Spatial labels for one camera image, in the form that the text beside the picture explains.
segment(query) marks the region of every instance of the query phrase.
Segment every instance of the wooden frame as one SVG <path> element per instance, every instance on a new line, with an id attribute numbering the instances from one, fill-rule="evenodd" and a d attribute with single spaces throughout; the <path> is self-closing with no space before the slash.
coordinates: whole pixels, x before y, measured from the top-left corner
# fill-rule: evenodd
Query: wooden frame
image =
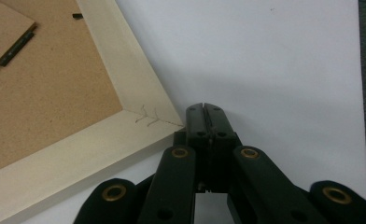
<path id="1" fill-rule="evenodd" d="M 182 128 L 115 1 L 77 2 L 123 110 L 1 169 L 0 222 L 26 219 L 162 149 Z"/>

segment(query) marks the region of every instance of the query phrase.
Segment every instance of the cork board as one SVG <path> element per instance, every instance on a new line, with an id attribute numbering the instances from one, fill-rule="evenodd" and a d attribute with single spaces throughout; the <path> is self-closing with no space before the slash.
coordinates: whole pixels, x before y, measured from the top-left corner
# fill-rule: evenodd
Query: cork board
<path id="1" fill-rule="evenodd" d="M 85 21 L 72 19 L 75 0 L 0 2 L 37 24 L 29 43 L 0 67 L 1 169 L 121 105 Z"/>

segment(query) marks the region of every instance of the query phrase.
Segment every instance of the black plastic part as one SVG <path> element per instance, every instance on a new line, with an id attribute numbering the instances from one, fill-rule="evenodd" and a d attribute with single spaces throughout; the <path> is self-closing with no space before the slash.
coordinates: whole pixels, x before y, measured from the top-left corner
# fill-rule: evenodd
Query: black plastic part
<path id="1" fill-rule="evenodd" d="M 111 186 L 123 186 L 123 196 L 113 202 L 105 200 L 104 191 Z M 110 179 L 100 184 L 81 206 L 75 224 L 132 224 L 137 218 L 136 186 L 124 179 Z"/>
<path id="2" fill-rule="evenodd" d="M 321 181 L 312 185 L 310 195 L 312 203 L 331 223 L 366 223 L 366 201 L 352 189 L 333 181 Z"/>
<path id="3" fill-rule="evenodd" d="M 195 149 L 196 159 L 196 188 L 197 192 L 205 192 L 209 187 L 205 181 L 208 178 L 210 164 L 211 135 L 206 126 L 203 104 L 192 105 L 186 110 L 186 139 L 184 145 Z"/>
<path id="4" fill-rule="evenodd" d="M 136 218 L 139 216 L 140 212 L 142 211 L 143 204 L 145 203 L 146 197 L 148 196 L 148 190 L 150 189 L 151 183 L 153 181 L 154 175 L 149 176 L 148 178 L 144 179 L 142 182 L 136 185 Z"/>
<path id="5" fill-rule="evenodd" d="M 137 223 L 192 223 L 194 178 L 195 151 L 184 146 L 167 148 Z"/>
<path id="6" fill-rule="evenodd" d="M 237 136 L 220 107 L 204 104 L 204 112 L 212 135 L 207 184 L 212 192 L 227 193 L 230 184 L 230 161 L 238 142 Z"/>
<path id="7" fill-rule="evenodd" d="M 235 224 L 258 223 L 256 213 L 238 183 L 232 183 L 227 196 L 232 219 Z"/>
<path id="8" fill-rule="evenodd" d="M 224 111 L 211 104 L 186 110 L 186 145 L 197 152 L 197 192 L 226 193 L 232 150 L 240 144 Z"/>
<path id="9" fill-rule="evenodd" d="M 186 145 L 186 132 L 175 132 L 173 146 Z"/>
<path id="10" fill-rule="evenodd" d="M 15 42 L 15 44 L 8 50 L 8 52 L 3 55 L 2 59 L 0 59 L 0 65 L 6 66 L 14 58 L 14 56 L 17 55 L 18 52 L 20 52 L 23 46 L 25 46 L 26 43 L 28 43 L 28 41 L 32 39 L 34 35 L 35 34 L 32 30 L 26 31 L 26 33 L 20 39 L 18 39 L 17 42 Z"/>
<path id="11" fill-rule="evenodd" d="M 258 156 L 243 155 L 248 148 Z M 259 223 L 329 223 L 261 150 L 238 147 L 233 160 L 236 182 Z"/>
<path id="12" fill-rule="evenodd" d="M 73 13 L 72 14 L 72 17 L 75 20 L 80 20 L 80 19 L 83 19 L 83 14 L 81 14 L 81 13 Z"/>

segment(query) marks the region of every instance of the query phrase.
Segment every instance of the staple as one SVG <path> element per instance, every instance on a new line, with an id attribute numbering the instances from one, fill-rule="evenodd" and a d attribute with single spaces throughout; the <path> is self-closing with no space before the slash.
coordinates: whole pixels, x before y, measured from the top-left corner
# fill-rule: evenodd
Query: staple
<path id="1" fill-rule="evenodd" d="M 143 114 L 143 116 L 142 116 L 142 117 L 140 117 L 140 118 L 136 119 L 135 123 L 137 123 L 137 122 L 138 122 L 139 120 L 141 120 L 141 119 L 144 119 L 144 118 L 148 117 L 148 112 L 147 112 L 147 111 L 146 111 L 146 109 L 145 109 L 145 105 L 142 105 L 142 107 L 140 108 L 140 110 L 141 110 L 141 111 L 143 111 L 143 112 L 144 112 L 144 114 Z"/>
<path id="2" fill-rule="evenodd" d="M 156 110 L 156 108 L 154 108 L 154 115 L 156 116 L 156 119 L 154 119 L 152 122 L 150 122 L 149 124 L 148 124 L 148 126 L 150 126 L 151 124 L 153 124 L 153 123 L 155 123 L 155 122 L 157 122 L 157 121 L 159 121 L 160 119 L 159 119 L 159 117 L 158 117 L 158 115 L 157 115 L 157 110 Z"/>

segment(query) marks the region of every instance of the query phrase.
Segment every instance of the white table surface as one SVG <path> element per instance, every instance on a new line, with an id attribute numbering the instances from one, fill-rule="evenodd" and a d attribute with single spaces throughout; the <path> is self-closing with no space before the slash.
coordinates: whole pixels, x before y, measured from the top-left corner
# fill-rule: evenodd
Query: white table surface
<path id="1" fill-rule="evenodd" d="M 358 1 L 117 2 L 182 118 L 218 105 L 297 186 L 329 179 L 366 199 Z M 160 157 L 115 177 L 138 183 Z M 95 187 L 24 223 L 72 223 Z M 225 200 L 197 195 L 195 222 L 232 223 Z"/>

